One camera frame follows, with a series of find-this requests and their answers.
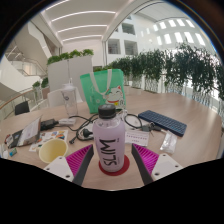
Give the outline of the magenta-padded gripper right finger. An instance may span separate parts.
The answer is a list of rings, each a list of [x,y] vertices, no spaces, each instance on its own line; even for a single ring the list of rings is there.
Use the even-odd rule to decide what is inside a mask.
[[[131,152],[145,185],[182,169],[182,166],[166,153],[157,154],[137,144],[132,144]]]

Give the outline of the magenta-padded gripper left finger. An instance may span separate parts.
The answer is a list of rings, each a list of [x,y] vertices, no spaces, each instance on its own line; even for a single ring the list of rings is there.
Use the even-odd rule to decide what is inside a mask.
[[[81,186],[93,155],[93,145],[90,144],[67,157],[58,156],[44,170]]]

